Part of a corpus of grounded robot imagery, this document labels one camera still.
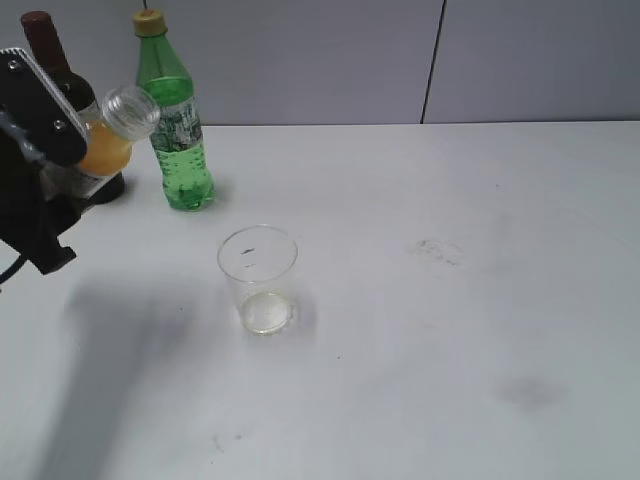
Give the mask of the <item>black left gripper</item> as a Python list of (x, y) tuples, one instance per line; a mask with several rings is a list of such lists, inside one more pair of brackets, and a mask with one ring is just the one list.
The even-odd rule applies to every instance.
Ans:
[(47, 200), (40, 169), (27, 161), (15, 144), (1, 148), (1, 241), (18, 257), (3, 276), (15, 275), (31, 263), (43, 275), (56, 272), (76, 258), (59, 236), (81, 218), (83, 202), (64, 194)]

